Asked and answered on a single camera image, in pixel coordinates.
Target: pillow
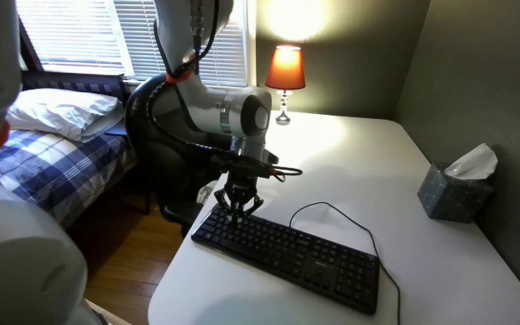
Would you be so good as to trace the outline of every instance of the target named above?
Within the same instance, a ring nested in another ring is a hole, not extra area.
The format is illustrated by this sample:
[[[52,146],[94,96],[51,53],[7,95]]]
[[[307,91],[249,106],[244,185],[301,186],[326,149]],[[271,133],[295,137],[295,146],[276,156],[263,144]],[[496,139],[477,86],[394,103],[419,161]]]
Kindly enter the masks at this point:
[[[117,98],[65,89],[21,91],[9,107],[11,128],[55,133],[88,142],[124,117]]]

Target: keyboard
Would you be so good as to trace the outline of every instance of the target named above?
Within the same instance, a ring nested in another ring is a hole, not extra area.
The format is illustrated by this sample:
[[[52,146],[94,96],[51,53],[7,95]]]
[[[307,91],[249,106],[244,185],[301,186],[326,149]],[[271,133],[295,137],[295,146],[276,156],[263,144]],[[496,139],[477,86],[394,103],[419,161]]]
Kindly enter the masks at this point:
[[[312,292],[373,315],[378,257],[250,216],[237,228],[216,206],[192,240]]]

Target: chair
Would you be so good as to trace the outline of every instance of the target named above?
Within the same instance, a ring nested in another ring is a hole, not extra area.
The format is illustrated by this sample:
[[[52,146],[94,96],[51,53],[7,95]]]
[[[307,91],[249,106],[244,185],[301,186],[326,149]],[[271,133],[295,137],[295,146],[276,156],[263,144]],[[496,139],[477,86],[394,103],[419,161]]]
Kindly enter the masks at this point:
[[[150,175],[162,216],[180,224],[185,237],[202,208],[201,204],[195,203],[198,191],[217,180],[220,173],[210,168],[209,153],[175,142],[150,123],[147,99],[165,78],[165,74],[161,74],[134,90],[126,105],[125,126],[139,163]],[[196,132],[188,127],[173,88],[155,99],[153,114],[161,126],[180,138],[229,149],[230,136]]]

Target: gray patterned tissue box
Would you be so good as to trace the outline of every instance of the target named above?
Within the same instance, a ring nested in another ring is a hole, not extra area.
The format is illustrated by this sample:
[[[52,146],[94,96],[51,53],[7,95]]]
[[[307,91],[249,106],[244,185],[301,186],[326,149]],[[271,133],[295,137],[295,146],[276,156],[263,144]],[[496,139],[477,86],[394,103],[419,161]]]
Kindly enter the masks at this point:
[[[493,193],[484,181],[465,181],[445,175],[449,164],[433,163],[418,190],[418,198],[433,219],[469,223]]]

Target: plaid bedspread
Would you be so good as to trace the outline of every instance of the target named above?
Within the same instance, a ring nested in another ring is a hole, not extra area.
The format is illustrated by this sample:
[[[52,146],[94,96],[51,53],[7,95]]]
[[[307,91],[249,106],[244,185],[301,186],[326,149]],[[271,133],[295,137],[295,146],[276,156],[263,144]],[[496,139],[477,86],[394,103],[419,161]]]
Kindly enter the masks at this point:
[[[114,174],[132,166],[132,156],[119,136],[101,135],[83,144],[56,134],[11,130],[0,148],[0,181],[67,227]]]

